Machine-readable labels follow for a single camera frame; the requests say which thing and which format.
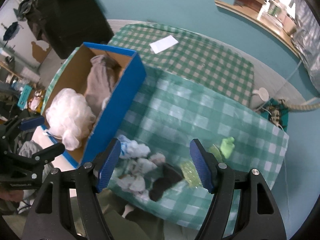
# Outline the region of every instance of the gray pants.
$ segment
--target gray pants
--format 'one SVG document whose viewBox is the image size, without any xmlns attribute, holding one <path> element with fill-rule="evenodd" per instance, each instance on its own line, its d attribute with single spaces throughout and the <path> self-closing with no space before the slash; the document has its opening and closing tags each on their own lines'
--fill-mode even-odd
<svg viewBox="0 0 320 240">
<path fill-rule="evenodd" d="M 97 194 L 106 223 L 115 240 L 164 240 L 164 221 L 141 209 L 135 208 L 126 218 L 120 215 L 127 201 L 105 189 Z M 71 198 L 71 207 L 77 233 L 85 236 L 77 198 Z M 27 213 L 4 216 L 10 228 L 21 238 Z"/>
</svg>

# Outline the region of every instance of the white paper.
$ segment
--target white paper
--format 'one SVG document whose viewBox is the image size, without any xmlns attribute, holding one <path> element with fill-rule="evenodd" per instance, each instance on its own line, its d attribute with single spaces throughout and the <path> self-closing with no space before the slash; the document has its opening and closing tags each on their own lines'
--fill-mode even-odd
<svg viewBox="0 0 320 240">
<path fill-rule="evenodd" d="M 170 47 L 172 47 L 173 45 L 176 45 L 177 43 L 179 43 L 174 37 L 172 37 L 171 35 L 168 37 L 165 37 L 159 41 L 150 43 L 150 47 L 152 48 L 153 52 L 155 54 L 158 54 L 161 51 L 164 51 Z"/>
</svg>

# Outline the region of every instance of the metal screw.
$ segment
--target metal screw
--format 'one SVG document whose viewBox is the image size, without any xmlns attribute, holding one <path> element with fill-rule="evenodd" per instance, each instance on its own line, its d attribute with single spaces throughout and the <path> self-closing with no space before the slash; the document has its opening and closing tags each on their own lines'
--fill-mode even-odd
<svg viewBox="0 0 320 240">
<path fill-rule="evenodd" d="M 59 169 L 58 168 L 53 168 L 50 172 L 51 174 L 56 174 L 58 173 Z"/>
<path fill-rule="evenodd" d="M 260 172 L 257 169 L 252 169 L 252 173 L 254 175 L 259 175 L 260 174 Z"/>
<path fill-rule="evenodd" d="M 88 168 L 92 167 L 92 163 L 87 162 L 87 163 L 83 164 L 83 166 L 84 166 L 85 169 L 88 169 Z"/>
<path fill-rule="evenodd" d="M 219 164 L 218 164 L 218 167 L 219 167 L 220 169 L 226 169 L 226 168 L 227 168 L 227 165 L 226 165 L 225 163 L 219 163 Z"/>
</svg>

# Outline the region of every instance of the green checkered tablecloth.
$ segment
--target green checkered tablecloth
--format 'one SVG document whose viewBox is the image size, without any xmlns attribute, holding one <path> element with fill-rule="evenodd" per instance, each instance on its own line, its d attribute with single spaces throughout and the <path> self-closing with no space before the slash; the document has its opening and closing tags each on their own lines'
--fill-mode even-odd
<svg viewBox="0 0 320 240">
<path fill-rule="evenodd" d="M 127 112 L 117 134 L 145 143 L 151 153 L 162 152 L 173 165 L 191 160 L 189 143 L 198 138 L 205 149 L 235 138 L 235 149 L 226 161 L 233 169 L 257 168 L 272 188 L 288 145 L 288 135 L 240 103 L 200 84 L 146 67 L 147 77 Z M 116 178 L 124 170 L 120 160 L 109 188 L 133 205 L 181 226 L 199 229 L 212 195 L 204 188 L 191 188 L 183 180 L 153 202 L 147 195 L 123 192 Z M 146 184 L 151 177 L 146 175 Z M 238 209 L 235 191 L 226 234 L 231 234 Z"/>
<path fill-rule="evenodd" d="M 179 43 L 154 54 L 150 43 L 169 35 Z M 252 63 L 199 34 L 168 25 L 132 24 L 121 28 L 109 45 L 136 50 L 145 65 L 187 78 L 249 106 Z"/>
</svg>

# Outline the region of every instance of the blue box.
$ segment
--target blue box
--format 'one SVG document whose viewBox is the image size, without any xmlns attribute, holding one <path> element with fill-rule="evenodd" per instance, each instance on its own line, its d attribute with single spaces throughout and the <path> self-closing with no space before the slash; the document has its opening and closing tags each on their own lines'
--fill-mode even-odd
<svg viewBox="0 0 320 240">
<path fill-rule="evenodd" d="M 82 147 L 74 151 L 66 150 L 64 153 L 64 157 L 75 168 L 92 161 L 98 153 L 106 149 L 146 77 L 144 66 L 136 51 L 85 42 L 74 54 L 56 82 L 45 106 L 44 117 L 46 109 L 50 107 L 54 97 L 63 88 L 72 88 L 77 93 L 84 94 L 87 77 L 92 67 L 90 59 L 103 54 L 114 58 L 122 70 L 117 74 L 118 82 L 106 108 L 97 118 L 90 136 L 82 141 Z"/>
<path fill-rule="evenodd" d="M 32 87 L 30 87 L 29 85 L 25 85 L 23 88 L 23 91 L 21 93 L 21 96 L 19 98 L 18 101 L 18 107 L 20 107 L 20 109 L 24 109 L 24 107 L 26 106 L 26 103 L 28 101 L 29 95 L 32 91 Z"/>
</svg>

